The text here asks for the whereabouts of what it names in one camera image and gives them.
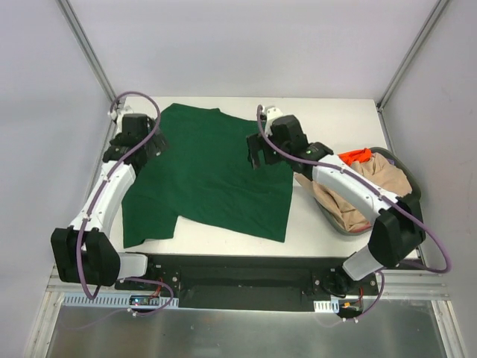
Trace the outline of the green t shirt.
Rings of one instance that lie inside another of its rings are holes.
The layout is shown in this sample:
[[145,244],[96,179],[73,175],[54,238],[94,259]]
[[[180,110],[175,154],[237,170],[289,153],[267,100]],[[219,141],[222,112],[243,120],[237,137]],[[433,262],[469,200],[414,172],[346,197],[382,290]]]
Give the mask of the green t shirt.
[[255,121],[174,103],[159,125],[169,147],[149,160],[122,205],[123,244],[173,237],[178,217],[285,241],[293,172],[285,163],[253,169],[246,138]]

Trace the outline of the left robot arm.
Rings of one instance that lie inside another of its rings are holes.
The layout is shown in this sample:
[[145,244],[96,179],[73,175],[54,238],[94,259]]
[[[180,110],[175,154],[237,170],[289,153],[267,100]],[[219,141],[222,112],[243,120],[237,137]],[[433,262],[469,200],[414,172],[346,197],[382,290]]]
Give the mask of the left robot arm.
[[140,171],[166,148],[156,120],[143,113],[127,113],[119,119],[86,203],[68,227],[57,228],[51,235],[61,281],[112,286],[131,277],[142,290],[156,285],[158,274],[148,266],[147,257],[118,252],[110,233],[121,202]]

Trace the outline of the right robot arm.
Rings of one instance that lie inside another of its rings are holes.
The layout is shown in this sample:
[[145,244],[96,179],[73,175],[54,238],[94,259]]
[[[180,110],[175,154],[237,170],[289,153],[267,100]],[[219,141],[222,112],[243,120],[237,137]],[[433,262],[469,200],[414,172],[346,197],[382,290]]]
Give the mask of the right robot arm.
[[293,115],[258,113],[259,132],[247,137],[248,160],[262,164],[287,163],[294,172],[324,185],[352,204],[372,225],[368,243],[341,265],[337,289],[353,294],[362,279],[382,268],[396,266],[424,240],[419,200],[385,190],[348,166],[320,142],[310,143]]

